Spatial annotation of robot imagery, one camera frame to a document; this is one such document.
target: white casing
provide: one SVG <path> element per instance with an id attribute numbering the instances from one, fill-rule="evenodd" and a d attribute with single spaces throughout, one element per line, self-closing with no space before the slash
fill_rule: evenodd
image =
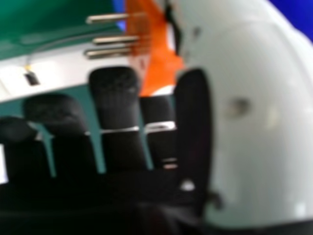
<path id="1" fill-rule="evenodd" d="M 207 204 L 206 222 L 245 229 L 313 219 L 311 42 L 266 0 L 174 2 L 182 55 L 206 72 L 212 92 L 208 190 L 224 208 Z M 238 98 L 250 110 L 227 115 Z"/>

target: blue object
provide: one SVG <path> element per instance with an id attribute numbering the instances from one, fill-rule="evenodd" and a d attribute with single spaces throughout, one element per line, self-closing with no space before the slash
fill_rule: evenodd
<path id="1" fill-rule="evenodd" d="M 125 0 L 113 0 L 115 12 L 125 12 Z M 118 22 L 117 25 L 121 30 L 126 31 L 125 22 Z"/>
<path id="2" fill-rule="evenodd" d="M 313 41 L 313 0 L 270 0 L 300 31 Z"/>

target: teal surface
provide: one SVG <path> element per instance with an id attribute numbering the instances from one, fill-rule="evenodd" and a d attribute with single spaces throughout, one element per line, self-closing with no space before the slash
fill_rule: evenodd
<path id="1" fill-rule="evenodd" d="M 85 115 L 87 117 L 87 122 L 90 130 L 90 137 L 93 144 L 94 152 L 95 152 L 95 160 L 97 163 L 97 169 L 98 173 L 105 173 L 106 167 L 105 167 L 105 156 L 103 156 L 102 152 L 102 144 L 101 144 L 101 134 L 100 134 L 100 126 L 98 119 L 96 117 L 95 108 L 91 99 L 91 96 L 89 94 L 89 89 L 87 85 L 83 86 L 77 86 L 72 88 L 67 88 L 63 90 L 59 90 L 57 92 L 52 92 L 51 94 L 67 94 L 71 97 L 75 98 L 83 107 Z M 22 104 L 23 99 L 18 99 L 14 101 L 9 101 L 5 103 L 0 104 L 0 117 L 2 116 L 19 116 L 22 117 Z M 52 155 L 52 147 L 51 147 L 51 136 L 50 134 L 45 130 L 45 128 L 41 125 L 36 125 L 37 129 L 42 133 L 43 141 L 46 146 L 47 155 L 48 155 L 48 162 L 50 167 L 50 173 L 52 177 L 55 177 L 57 175 L 57 172 L 55 170 L 55 165 L 53 161 L 53 155 Z M 153 168 L 150 153 L 148 150 L 148 145 L 145 140 L 144 133 L 141 129 L 141 137 L 142 137 L 142 143 L 144 146 L 144 151 L 147 159 L 147 166 L 149 169 Z"/>
<path id="2" fill-rule="evenodd" d="M 89 15 L 114 12 L 111 0 L 1 0 L 0 2 L 0 60 L 29 54 L 42 45 L 60 39 L 97 32 L 120 32 L 115 24 L 87 25 L 85 23 Z M 81 41 L 70 42 L 71 45 L 76 43 Z"/>

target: orange part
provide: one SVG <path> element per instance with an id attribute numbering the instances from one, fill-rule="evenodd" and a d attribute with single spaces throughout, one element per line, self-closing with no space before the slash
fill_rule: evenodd
<path id="1" fill-rule="evenodd" d="M 128 21 L 128 33 L 140 35 L 140 47 L 150 53 L 140 96 L 151 96 L 165 86 L 176 84 L 175 75 L 183 68 L 183 62 L 168 47 L 167 22 L 153 0 L 127 0 L 126 6 L 130 15 L 141 15 Z M 133 52 L 135 57 L 140 53 L 137 50 Z"/>

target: metal prong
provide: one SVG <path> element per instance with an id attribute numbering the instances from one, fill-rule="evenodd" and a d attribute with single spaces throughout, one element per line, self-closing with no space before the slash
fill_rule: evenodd
<path id="1" fill-rule="evenodd" d="M 131 49 L 128 47 L 111 48 L 111 49 L 99 49 L 99 50 L 87 50 L 85 56 L 88 59 L 100 59 L 108 57 L 121 57 L 131 53 Z"/>
<path id="2" fill-rule="evenodd" d="M 106 15 L 96 15 L 96 16 L 89 16 L 86 19 L 86 23 L 88 24 L 102 24 L 102 23 L 109 23 L 109 22 L 116 22 L 122 21 L 128 18 L 127 13 L 116 13 L 116 14 L 106 14 Z"/>
<path id="3" fill-rule="evenodd" d="M 93 39 L 93 43 L 96 45 L 112 44 L 112 43 L 134 43 L 139 40 L 139 36 L 122 35 L 122 36 L 109 36 L 98 37 Z"/>

